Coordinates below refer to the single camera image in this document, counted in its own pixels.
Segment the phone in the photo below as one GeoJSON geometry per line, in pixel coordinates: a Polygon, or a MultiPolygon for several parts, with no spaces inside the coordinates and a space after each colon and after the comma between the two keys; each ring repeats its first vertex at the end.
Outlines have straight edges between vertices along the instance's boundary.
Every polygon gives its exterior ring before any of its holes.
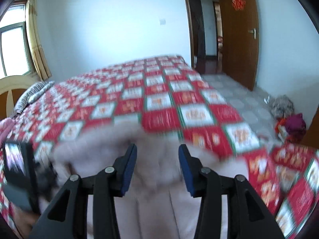
{"type": "Polygon", "coordinates": [[[40,214],[32,144],[5,141],[2,150],[7,180],[3,187],[5,196],[23,211],[40,214]]]}

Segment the camera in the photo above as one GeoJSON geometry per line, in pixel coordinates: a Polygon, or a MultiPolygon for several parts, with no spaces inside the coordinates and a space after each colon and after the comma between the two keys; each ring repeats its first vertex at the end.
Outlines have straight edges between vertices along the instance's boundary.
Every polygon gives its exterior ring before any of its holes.
{"type": "Polygon", "coordinates": [[[5,196],[23,211],[40,214],[39,196],[50,197],[56,173],[52,165],[43,168],[34,160],[31,143],[5,141],[3,186],[5,196]]]}

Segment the wooden door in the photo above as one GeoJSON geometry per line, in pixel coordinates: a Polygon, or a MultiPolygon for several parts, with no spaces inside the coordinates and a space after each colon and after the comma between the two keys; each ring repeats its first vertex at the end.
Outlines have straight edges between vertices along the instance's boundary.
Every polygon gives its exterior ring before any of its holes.
{"type": "Polygon", "coordinates": [[[189,6],[193,26],[194,55],[204,58],[206,55],[206,45],[202,2],[201,0],[189,0],[189,6]]]}
{"type": "Polygon", "coordinates": [[[304,146],[319,149],[318,134],[319,134],[319,108],[314,118],[312,119],[311,125],[307,133],[303,137],[301,144],[304,146]]]}
{"type": "Polygon", "coordinates": [[[223,72],[253,90],[259,46],[256,0],[219,0],[219,3],[223,25],[223,72]]]}

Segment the door handle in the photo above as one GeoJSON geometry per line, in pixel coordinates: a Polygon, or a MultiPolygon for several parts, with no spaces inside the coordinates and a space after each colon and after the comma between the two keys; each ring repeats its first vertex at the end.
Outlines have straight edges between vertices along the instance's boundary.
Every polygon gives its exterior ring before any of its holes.
{"type": "Polygon", "coordinates": [[[257,39],[257,32],[256,32],[256,28],[253,28],[251,30],[248,31],[249,33],[252,33],[254,35],[254,39],[257,39]]]}

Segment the striped pillow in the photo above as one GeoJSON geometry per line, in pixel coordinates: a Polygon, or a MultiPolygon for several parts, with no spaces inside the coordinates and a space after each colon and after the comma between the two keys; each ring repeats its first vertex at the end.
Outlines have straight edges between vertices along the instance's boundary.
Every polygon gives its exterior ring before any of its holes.
{"type": "Polygon", "coordinates": [[[37,93],[38,91],[40,91],[47,83],[46,82],[36,82],[35,84],[33,84],[31,87],[28,88],[28,90],[26,90],[21,97],[18,99],[16,105],[14,106],[14,115],[16,115],[17,113],[21,114],[22,111],[26,108],[26,106],[28,105],[28,101],[29,98],[37,93]]]}
{"type": "Polygon", "coordinates": [[[54,81],[48,82],[39,92],[33,94],[28,101],[28,104],[36,102],[47,90],[49,90],[53,85],[54,81]]]}

